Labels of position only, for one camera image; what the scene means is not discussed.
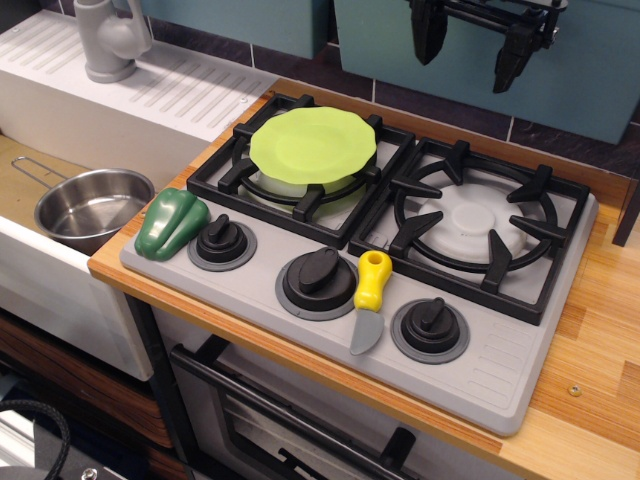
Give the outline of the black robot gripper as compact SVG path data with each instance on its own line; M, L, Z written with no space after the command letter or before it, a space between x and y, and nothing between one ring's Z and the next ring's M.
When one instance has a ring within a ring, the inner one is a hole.
M447 15L504 34L493 85L495 94L504 93L523 72L533 47L548 49L555 42L559 15L568 5L566 0L410 0L414 54L422 65L427 65L440 53L447 33Z

